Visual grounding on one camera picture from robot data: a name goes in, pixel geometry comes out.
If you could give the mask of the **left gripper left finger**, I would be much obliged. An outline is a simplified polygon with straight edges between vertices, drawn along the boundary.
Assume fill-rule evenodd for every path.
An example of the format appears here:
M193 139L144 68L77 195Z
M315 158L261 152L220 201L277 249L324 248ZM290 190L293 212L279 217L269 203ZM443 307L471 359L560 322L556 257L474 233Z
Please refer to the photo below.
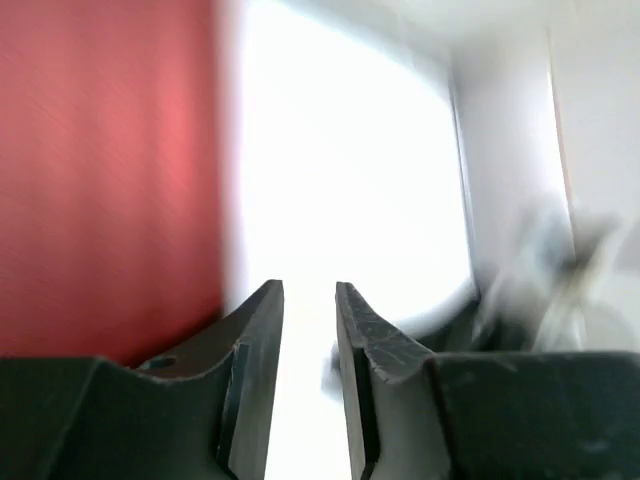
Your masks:
M2 477L263 478L283 314L283 284L269 280L137 368L3 358Z

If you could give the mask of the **red hard-shell suitcase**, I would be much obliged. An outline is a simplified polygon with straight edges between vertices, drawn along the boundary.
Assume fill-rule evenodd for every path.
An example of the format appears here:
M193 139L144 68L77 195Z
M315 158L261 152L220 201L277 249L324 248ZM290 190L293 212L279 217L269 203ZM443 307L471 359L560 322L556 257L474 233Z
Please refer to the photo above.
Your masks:
M223 1L1 5L1 353L131 364L222 307Z

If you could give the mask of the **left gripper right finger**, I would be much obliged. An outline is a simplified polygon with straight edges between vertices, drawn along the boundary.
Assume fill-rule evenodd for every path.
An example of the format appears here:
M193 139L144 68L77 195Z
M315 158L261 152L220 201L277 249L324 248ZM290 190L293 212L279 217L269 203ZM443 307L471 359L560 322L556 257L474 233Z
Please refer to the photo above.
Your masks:
M635 479L639 357L435 353L335 294L355 479Z

